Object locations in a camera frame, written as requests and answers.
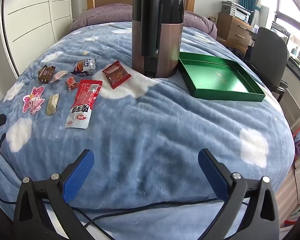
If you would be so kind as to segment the wooden drawer cabinet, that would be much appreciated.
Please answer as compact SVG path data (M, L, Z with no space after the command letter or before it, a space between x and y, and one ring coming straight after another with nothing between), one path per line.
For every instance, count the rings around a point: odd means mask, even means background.
M217 18L217 38L225 47L239 50L245 55L251 41L249 31L252 28L235 16L220 12Z

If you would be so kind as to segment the small red orange candy bar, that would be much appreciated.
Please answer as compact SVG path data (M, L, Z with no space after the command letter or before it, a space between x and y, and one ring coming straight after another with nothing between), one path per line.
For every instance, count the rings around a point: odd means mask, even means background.
M66 80L66 84L67 84L69 90L73 90L79 85L79 83L75 80L75 78L73 76L69 77Z

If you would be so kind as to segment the brown nutritious snack bag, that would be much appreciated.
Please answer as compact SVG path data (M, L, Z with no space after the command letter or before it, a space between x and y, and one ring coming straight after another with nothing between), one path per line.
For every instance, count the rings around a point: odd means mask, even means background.
M42 83L49 83L55 69L56 69L55 66L45 65L43 68L38 70L38 80Z

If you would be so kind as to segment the pink cartoon shaped packet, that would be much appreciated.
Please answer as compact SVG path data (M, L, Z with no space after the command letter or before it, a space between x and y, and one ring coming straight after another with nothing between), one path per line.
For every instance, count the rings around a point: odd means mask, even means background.
M30 109L30 114L35 115L40 109L45 99L42 98L44 87L33 87L31 94L23 97L23 113L26 113Z

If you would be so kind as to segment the purple duvet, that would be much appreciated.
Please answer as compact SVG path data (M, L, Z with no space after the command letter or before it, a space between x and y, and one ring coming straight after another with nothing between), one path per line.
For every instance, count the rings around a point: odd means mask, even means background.
M89 26L110 22L132 22L132 6L123 3L114 3L89 9L82 14L70 25L68 33ZM217 38L217 27L204 16L185 10L184 26L193 27Z

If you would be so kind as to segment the olive green snack packet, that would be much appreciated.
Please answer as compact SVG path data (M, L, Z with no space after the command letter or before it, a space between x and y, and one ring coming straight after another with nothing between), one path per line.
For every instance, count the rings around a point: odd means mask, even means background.
M59 93L51 95L49 97L48 103L47 103L47 108L46 108L46 114L51 115L55 114L57 112L57 103L59 100Z

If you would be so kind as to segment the green tray box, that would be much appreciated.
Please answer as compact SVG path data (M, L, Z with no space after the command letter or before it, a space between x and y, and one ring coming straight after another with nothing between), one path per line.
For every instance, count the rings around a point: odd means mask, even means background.
M255 80L236 61L181 52L177 68L195 98L261 102L265 97Z

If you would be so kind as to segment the white wardrobe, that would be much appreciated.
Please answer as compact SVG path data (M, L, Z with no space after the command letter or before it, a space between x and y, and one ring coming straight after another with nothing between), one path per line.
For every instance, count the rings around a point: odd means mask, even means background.
M19 76L67 34L71 0L2 0L1 15L12 69Z

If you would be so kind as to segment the pink striped candy packet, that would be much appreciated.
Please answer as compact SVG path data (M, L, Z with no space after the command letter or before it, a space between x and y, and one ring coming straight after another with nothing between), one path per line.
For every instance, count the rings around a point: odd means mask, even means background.
M68 71L61 70L61 71L57 72L56 74L54 74L53 77L51 77L50 83L60 81L62 78L66 77L68 74L69 74Z

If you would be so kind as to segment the blue cloud blanket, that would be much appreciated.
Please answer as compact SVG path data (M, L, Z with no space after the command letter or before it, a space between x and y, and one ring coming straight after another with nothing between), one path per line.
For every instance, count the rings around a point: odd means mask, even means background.
M274 190L294 159L294 142L278 101L264 84L261 102L206 101L192 97L182 76L150 79L131 68L129 22L91 25L62 38L40 55L0 102L7 117L0 155L0 210L12 218L21 180L47 179L84 149L95 163L71 206L90 217L152 203L183 206L102 218L97 225L115 239L197 239L222 203L198 164L207 148L245 178L268 176ZM65 81L44 85L43 98L59 93L57 112L46 105L23 113L23 97L40 86L38 70L72 71L96 59L103 82L87 129L65 128L76 92ZM102 72L119 60L131 77L112 89Z

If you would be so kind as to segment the blue white chip snack bag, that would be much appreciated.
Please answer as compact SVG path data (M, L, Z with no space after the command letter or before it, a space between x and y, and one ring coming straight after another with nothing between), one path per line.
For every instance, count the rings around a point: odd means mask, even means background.
M96 73L96 59L84 59L76 63L72 75L76 76L92 76Z

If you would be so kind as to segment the brown black electric kettle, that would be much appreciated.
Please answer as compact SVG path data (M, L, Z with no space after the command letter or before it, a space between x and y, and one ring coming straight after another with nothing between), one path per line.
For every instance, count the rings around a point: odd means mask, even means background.
M175 73L185 0L133 0L132 68L150 78Z

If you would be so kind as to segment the large red white snack pouch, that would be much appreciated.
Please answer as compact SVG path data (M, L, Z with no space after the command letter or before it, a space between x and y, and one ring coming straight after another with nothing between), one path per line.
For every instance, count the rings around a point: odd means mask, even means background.
M101 90L100 80L81 80L79 88L65 122L65 128L87 129L94 102Z

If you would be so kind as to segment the dark red noodle snack packet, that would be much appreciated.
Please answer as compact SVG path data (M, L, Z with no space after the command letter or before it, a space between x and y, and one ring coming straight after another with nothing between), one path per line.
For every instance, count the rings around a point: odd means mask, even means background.
M127 81L131 75L125 70L119 60L102 70L112 89L115 89Z

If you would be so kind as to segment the grey office chair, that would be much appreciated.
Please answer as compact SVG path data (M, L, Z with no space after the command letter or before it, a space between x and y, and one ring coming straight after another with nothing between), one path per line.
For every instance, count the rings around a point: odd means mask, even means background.
M244 62L281 101L288 88L282 80L288 59L284 40L273 31L260 27L254 45L247 49Z

